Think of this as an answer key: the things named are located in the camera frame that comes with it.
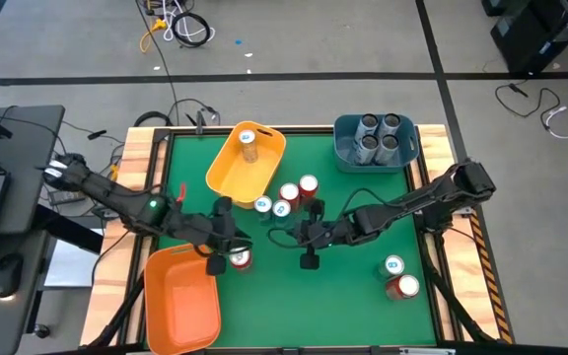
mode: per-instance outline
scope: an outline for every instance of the can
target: can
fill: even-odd
[[[390,255],[379,262],[374,271],[380,281],[387,282],[402,274],[404,271],[404,261],[398,255]]]
[[[388,134],[395,134],[400,126],[400,116],[395,113],[386,114],[381,123],[379,123],[379,129],[376,131],[376,136],[382,139]]]
[[[420,291],[418,279],[411,275],[394,277],[385,284],[385,293],[392,300],[406,300],[415,297]]]
[[[395,153],[398,151],[398,145],[398,139],[394,135],[388,134],[384,136],[374,155],[374,162],[382,166],[391,164]]]
[[[285,200],[277,200],[273,203],[273,218],[275,227],[286,228],[291,218],[291,204]]]
[[[268,225],[273,222],[272,207],[273,202],[268,196],[261,196],[253,203],[253,208],[255,208],[259,216],[257,220],[261,225]]]
[[[379,139],[368,134],[364,136],[354,150],[352,161],[356,165],[368,165],[372,163],[374,155],[379,148]]]
[[[294,183],[287,182],[280,187],[280,199],[288,201],[292,211],[300,207],[300,189]]]
[[[354,146],[356,147],[364,136],[374,134],[378,126],[379,119],[374,114],[364,114],[359,120],[359,126],[354,134]]]
[[[247,163],[257,161],[257,145],[255,144],[255,132],[250,129],[244,130],[239,134],[243,149],[243,158]]]
[[[247,248],[233,248],[229,254],[229,262],[238,271],[248,271],[253,264],[251,250]]]
[[[300,178],[300,195],[302,199],[308,199],[309,197],[315,197],[317,190],[320,188],[320,182],[315,176],[304,175]]]

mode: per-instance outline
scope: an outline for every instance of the yellow and black striped tape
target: yellow and black striped tape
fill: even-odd
[[[510,331],[510,324],[508,323],[505,308],[501,301],[501,294],[499,293],[499,287],[497,286],[497,279],[492,271],[490,254],[488,253],[485,241],[483,240],[483,232],[481,232],[481,226],[479,225],[479,218],[477,217],[476,211],[472,211],[469,219],[475,244],[477,245],[477,251],[479,252],[479,259],[481,260],[481,269],[483,270],[485,283],[488,287],[488,295],[490,296],[490,303],[492,304],[492,310],[494,311],[494,318],[497,322],[497,327],[499,328],[499,335],[501,339],[512,344],[514,339],[512,337],[512,332]]]

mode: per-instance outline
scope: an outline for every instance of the wooden table frame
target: wooden table frame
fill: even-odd
[[[331,128],[331,126],[273,126],[275,128],[309,127]],[[229,132],[232,127],[206,127],[209,133]],[[118,182],[133,189],[142,189],[163,180],[167,149],[166,137],[170,133],[190,134],[193,127],[176,128],[131,128],[124,146]],[[410,171],[413,187],[428,183],[442,174],[453,162],[453,154],[444,125],[419,125],[421,158],[413,162]],[[457,298],[461,301],[472,318],[489,335],[512,343],[512,329],[507,321],[507,312],[496,267],[491,255],[491,248],[484,228],[482,213],[479,208],[468,217],[455,217],[454,227],[473,236],[474,241],[455,231],[449,230],[444,241],[435,240],[431,235],[424,235],[427,249],[434,264],[443,276],[451,280]],[[110,248],[124,234],[119,222],[107,226],[103,250]],[[98,336],[115,310],[123,301],[126,291],[134,284],[143,270],[151,249],[149,238],[127,236],[119,246],[99,263],[96,283],[81,337],[81,344],[89,343]],[[436,290],[435,304],[441,326],[441,333],[436,333],[438,340],[470,340],[469,336],[449,312],[446,301]],[[133,343],[145,336],[142,322],[142,297],[133,307],[127,327],[123,327],[113,340],[114,343]]]

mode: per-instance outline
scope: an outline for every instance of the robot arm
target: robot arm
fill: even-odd
[[[136,234],[170,236],[187,241],[203,256],[217,258],[221,271],[222,255],[234,248],[251,247],[251,242],[239,234],[231,215],[232,201],[221,197],[214,203],[210,216],[201,213],[181,212],[181,201],[173,201],[162,191],[152,192],[152,188],[133,191],[87,168],[85,159],[78,154],[58,156],[43,170],[45,182],[57,189],[82,191],[92,199],[115,211],[124,227]],[[198,247],[206,245],[211,254],[204,254]]]
[[[488,200],[495,189],[483,166],[466,160],[451,166],[429,185],[393,201],[346,211],[336,221],[319,221],[312,215],[310,220],[301,222],[288,233],[300,247],[308,249],[302,255],[301,266],[316,269],[319,257],[314,254],[315,249],[338,245],[354,247],[371,242],[394,221],[418,211],[422,211],[428,230],[445,230],[451,226],[454,211]]]

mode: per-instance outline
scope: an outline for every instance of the yellow bin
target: yellow bin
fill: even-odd
[[[255,133],[257,161],[245,162],[240,133]],[[207,185],[221,196],[231,197],[242,208],[253,208],[253,202],[264,194],[284,155],[286,137],[261,124],[244,121],[234,127],[225,145],[207,171]]]

